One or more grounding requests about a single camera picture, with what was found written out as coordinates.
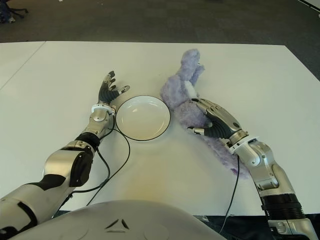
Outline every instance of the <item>white bowl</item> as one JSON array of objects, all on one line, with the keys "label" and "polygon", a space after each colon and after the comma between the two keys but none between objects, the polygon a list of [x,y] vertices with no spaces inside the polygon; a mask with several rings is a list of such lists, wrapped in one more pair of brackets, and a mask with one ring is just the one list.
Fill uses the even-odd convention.
[{"label": "white bowl", "polygon": [[135,96],[119,107],[115,122],[128,138],[147,141],[167,130],[170,111],[163,101],[154,96]]}]

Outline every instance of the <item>chair leg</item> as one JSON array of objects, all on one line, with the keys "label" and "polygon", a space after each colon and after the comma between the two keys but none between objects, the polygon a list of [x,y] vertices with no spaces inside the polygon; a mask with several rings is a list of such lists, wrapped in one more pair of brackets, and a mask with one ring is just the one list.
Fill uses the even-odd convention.
[{"label": "chair leg", "polygon": [[29,13],[29,11],[26,8],[10,8],[10,10],[12,10],[14,12],[24,11],[26,14]]},{"label": "chair leg", "polygon": [[25,16],[23,16],[23,15],[21,15],[21,14],[19,14],[19,13],[15,12],[15,11],[12,11],[11,9],[10,9],[10,12],[11,12],[12,14],[14,14],[14,15],[19,16],[21,19],[23,19],[23,18],[25,17]]}]

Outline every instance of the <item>stuffed toy ear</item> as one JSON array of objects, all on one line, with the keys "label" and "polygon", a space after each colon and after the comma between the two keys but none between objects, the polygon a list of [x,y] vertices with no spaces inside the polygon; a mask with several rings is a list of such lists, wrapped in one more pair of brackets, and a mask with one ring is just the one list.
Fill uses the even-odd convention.
[{"label": "stuffed toy ear", "polygon": [[199,59],[200,53],[197,49],[186,51],[182,56],[178,72],[169,77],[161,88],[160,95],[169,109],[174,110],[185,101],[197,97],[193,85],[205,69],[199,64]]},{"label": "stuffed toy ear", "polygon": [[190,81],[196,72],[200,60],[200,52],[197,49],[186,51],[181,59],[181,67],[176,73],[181,81]]}]

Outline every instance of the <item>robotic finger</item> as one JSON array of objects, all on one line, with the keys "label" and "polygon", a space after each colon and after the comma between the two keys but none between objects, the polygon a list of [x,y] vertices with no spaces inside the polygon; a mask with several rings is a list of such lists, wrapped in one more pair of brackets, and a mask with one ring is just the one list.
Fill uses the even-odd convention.
[{"label": "robotic finger", "polygon": [[130,86],[127,85],[119,90],[116,90],[116,85],[112,85],[116,81],[116,79],[113,78],[114,76],[115,72],[111,71],[104,78],[99,91],[98,104],[109,105],[112,100],[116,99],[119,95],[127,92],[130,89]]},{"label": "robotic finger", "polygon": [[190,126],[188,131],[207,137],[229,139],[233,134],[242,130],[239,122],[223,107],[207,99],[193,98],[192,102],[211,120],[212,126],[197,128]]}]

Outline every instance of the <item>black joint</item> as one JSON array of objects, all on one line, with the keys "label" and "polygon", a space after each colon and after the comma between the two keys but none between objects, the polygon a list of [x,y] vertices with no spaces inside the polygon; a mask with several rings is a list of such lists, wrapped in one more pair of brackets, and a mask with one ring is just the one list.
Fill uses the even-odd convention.
[{"label": "black joint", "polygon": [[66,178],[64,176],[57,174],[47,174],[43,176],[41,181],[27,183],[26,185],[35,185],[45,191],[61,186],[65,180]]},{"label": "black joint", "polygon": [[28,217],[30,218],[30,223],[27,226],[25,226],[22,231],[27,230],[29,228],[32,228],[32,227],[35,227],[35,226],[38,225],[37,217],[34,214],[34,212],[31,210],[30,207],[25,205],[23,202],[19,202],[18,203],[18,207],[21,208],[28,215]]},{"label": "black joint", "polygon": [[76,156],[70,173],[70,187],[81,187],[88,181],[92,162],[92,154],[83,151]]},{"label": "black joint", "polygon": [[306,216],[295,194],[261,197],[262,210],[269,220],[304,219]]},{"label": "black joint", "polygon": [[100,145],[100,139],[92,132],[83,132],[75,140],[86,142],[93,149],[96,149]]},{"label": "black joint", "polygon": [[91,151],[91,148],[89,146],[86,146],[85,148],[75,147],[75,146],[65,146],[65,147],[61,148],[61,150],[66,150],[66,151],[84,151],[89,155],[92,155],[92,156],[94,155],[94,153]]},{"label": "black joint", "polygon": [[19,231],[13,226],[6,226],[0,229],[0,240],[7,240],[17,235]]}]

